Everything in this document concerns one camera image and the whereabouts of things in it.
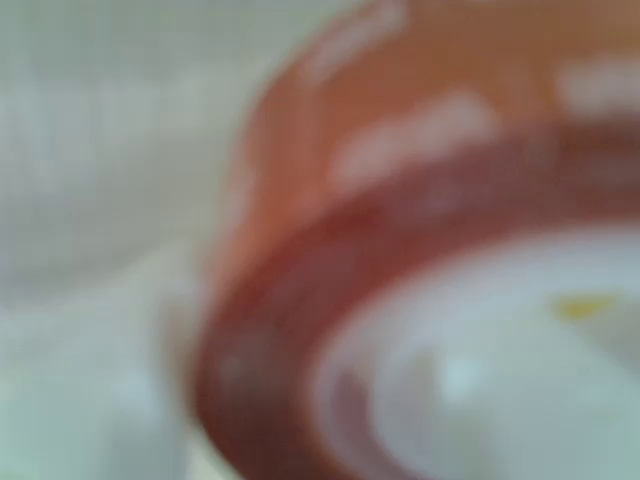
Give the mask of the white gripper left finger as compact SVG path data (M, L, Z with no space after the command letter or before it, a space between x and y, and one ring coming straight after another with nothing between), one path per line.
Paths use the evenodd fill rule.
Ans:
M1 277L1 475L184 479L188 422L169 305L193 247L69 281Z

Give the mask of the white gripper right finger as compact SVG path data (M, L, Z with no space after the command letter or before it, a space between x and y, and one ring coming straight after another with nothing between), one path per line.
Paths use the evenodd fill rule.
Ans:
M360 303L319 359L363 479L635 479L639 243L517 239Z

